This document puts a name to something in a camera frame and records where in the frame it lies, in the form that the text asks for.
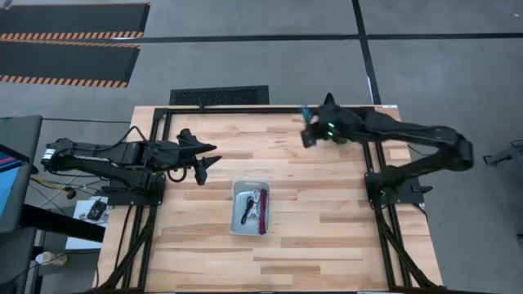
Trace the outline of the white paper sheet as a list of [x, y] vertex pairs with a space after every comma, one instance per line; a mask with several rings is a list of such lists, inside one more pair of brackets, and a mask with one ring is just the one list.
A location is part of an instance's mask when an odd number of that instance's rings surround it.
[[74, 206], [72, 225], [66, 233], [65, 243], [67, 251], [98, 250], [101, 249], [105, 228], [110, 216], [109, 204], [102, 218], [98, 221], [88, 220], [87, 214], [92, 204], [100, 199], [108, 204], [108, 198], [102, 196], [90, 197], [87, 200], [78, 200]]

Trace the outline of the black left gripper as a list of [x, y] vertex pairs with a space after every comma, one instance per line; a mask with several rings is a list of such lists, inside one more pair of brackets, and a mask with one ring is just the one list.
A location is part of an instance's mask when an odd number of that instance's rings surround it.
[[177, 135], [177, 142], [164, 140], [163, 152], [168, 154], [164, 171], [170, 181], [181, 183], [186, 177], [189, 169], [194, 170], [194, 178], [198, 185], [206, 181], [206, 171], [214, 163], [222, 159], [222, 156], [202, 157], [197, 159], [197, 154], [215, 150], [212, 144], [200, 142], [189, 128], [184, 128]]

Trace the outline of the black handheld controller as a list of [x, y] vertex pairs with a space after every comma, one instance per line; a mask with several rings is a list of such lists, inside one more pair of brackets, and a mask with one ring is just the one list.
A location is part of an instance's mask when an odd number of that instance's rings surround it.
[[87, 219], [90, 221], [99, 221], [104, 215], [105, 210], [107, 209], [108, 204], [103, 202], [100, 199], [97, 199], [90, 208]]

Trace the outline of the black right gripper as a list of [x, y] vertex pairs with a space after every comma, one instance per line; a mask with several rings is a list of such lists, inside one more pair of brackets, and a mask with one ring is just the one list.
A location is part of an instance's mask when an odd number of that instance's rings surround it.
[[[331, 140], [345, 138], [351, 140], [354, 131], [360, 129], [360, 119], [349, 109], [339, 105], [322, 105], [306, 108], [306, 122], [317, 123], [320, 138]], [[304, 148], [316, 146], [317, 131], [304, 129], [300, 132]]]

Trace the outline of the black hazard-striped floor mat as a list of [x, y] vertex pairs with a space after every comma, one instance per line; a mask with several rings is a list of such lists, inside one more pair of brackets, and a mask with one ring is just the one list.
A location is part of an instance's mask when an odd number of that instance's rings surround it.
[[139, 38], [148, 2], [18, 5], [0, 8], [0, 39]]
[[0, 82], [125, 88], [140, 51], [131, 44], [0, 40]]

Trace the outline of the black floor vent grille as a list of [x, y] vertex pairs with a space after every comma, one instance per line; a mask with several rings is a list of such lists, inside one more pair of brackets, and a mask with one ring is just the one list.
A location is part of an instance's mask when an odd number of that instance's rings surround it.
[[170, 105], [268, 105], [268, 86], [210, 87], [171, 90]]

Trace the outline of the white cup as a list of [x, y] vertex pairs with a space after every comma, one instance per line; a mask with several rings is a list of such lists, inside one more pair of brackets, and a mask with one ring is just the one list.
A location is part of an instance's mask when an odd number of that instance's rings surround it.
[[68, 262], [66, 253], [42, 252], [35, 257], [38, 265], [56, 265], [62, 266]]

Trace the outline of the black aluminium table frame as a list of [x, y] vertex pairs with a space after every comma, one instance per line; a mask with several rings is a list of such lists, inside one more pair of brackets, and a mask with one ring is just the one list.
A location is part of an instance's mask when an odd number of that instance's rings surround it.
[[[358, 144], [321, 141], [306, 149], [296, 107], [198, 113], [176, 107], [170, 122], [137, 107], [132, 123], [173, 139], [190, 129], [213, 144], [219, 161], [205, 185], [192, 172], [166, 185], [152, 236], [147, 292], [298, 292], [384, 290], [387, 278], [364, 174], [410, 160], [405, 143], [387, 141], [370, 161]], [[266, 236], [230, 232], [233, 186], [270, 186]]]

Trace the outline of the white plastic handled bin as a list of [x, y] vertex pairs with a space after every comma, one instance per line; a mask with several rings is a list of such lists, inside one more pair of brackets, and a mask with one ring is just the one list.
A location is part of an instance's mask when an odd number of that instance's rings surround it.
[[263, 181], [237, 181], [233, 185], [230, 232], [265, 236], [270, 227], [270, 185]]

